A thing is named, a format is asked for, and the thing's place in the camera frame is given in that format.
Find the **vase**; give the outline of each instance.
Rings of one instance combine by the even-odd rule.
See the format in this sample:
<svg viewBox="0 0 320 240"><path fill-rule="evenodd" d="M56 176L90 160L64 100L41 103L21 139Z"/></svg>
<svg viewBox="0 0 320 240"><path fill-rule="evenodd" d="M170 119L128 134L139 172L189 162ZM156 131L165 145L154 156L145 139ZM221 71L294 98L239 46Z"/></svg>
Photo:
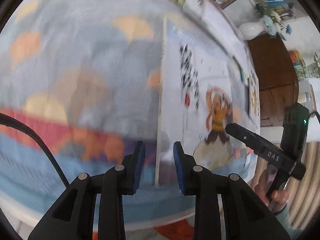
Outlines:
<svg viewBox="0 0 320 240"><path fill-rule="evenodd" d="M246 41L252 40L265 30L266 26L263 19L258 22L243 23L239 26L243 38Z"/></svg>

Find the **wooden cabinet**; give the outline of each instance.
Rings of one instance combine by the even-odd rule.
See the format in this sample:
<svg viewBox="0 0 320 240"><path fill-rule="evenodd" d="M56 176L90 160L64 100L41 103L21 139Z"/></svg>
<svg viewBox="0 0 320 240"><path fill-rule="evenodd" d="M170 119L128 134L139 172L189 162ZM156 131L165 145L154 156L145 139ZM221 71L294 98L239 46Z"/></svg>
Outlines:
<svg viewBox="0 0 320 240"><path fill-rule="evenodd" d="M284 108L298 101L299 83L280 37L268 34L248 41L259 78L261 126L282 126Z"/></svg>

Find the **beige striped surface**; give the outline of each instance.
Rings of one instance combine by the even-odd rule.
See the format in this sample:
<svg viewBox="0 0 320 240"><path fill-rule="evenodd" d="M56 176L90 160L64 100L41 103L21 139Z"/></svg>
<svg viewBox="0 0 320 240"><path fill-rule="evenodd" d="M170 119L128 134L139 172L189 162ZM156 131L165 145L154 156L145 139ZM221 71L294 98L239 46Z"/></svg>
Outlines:
<svg viewBox="0 0 320 240"><path fill-rule="evenodd" d="M301 161L306 165L306 174L301 181L290 178L286 189L290 192L289 216L294 228L305 228L320 204L320 143L307 143ZM255 176L250 182L254 188L267 162L258 158Z"/></svg>

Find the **silver screw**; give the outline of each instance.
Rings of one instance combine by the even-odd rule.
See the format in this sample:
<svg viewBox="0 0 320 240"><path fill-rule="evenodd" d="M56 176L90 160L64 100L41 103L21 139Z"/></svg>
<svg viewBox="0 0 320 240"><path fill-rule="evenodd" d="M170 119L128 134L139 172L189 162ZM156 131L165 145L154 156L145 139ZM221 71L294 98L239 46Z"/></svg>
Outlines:
<svg viewBox="0 0 320 240"><path fill-rule="evenodd" d="M232 173L231 175L230 175L230 179L232 179L232 180L238 180L239 179L239 175L238 174L235 174L235 173Z"/></svg>
<svg viewBox="0 0 320 240"><path fill-rule="evenodd" d="M81 173L79 174L78 178L81 179L81 180L84 180L88 177L88 175L86 173Z"/></svg>
<svg viewBox="0 0 320 240"><path fill-rule="evenodd" d="M196 172L200 172L200 171L202 171L202 167L199 166L199 165L196 165L196 166L193 167L193 170L196 171Z"/></svg>
<svg viewBox="0 0 320 240"><path fill-rule="evenodd" d="M124 169L124 166L123 165L117 165L116 167L115 167L115 170L116 171L123 171L123 169Z"/></svg>

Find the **teal sleeve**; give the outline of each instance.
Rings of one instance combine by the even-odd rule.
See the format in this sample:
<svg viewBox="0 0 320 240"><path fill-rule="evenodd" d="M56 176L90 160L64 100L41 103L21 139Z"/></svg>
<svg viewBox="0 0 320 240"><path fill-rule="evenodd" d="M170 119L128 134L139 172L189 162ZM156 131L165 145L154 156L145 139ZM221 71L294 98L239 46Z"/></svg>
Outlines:
<svg viewBox="0 0 320 240"><path fill-rule="evenodd" d="M291 223L289 221L289 209L287 205L279 212L274 213L277 220L281 223L284 229L288 232L290 238L295 240L302 233L302 229L294 229L291 227Z"/></svg>

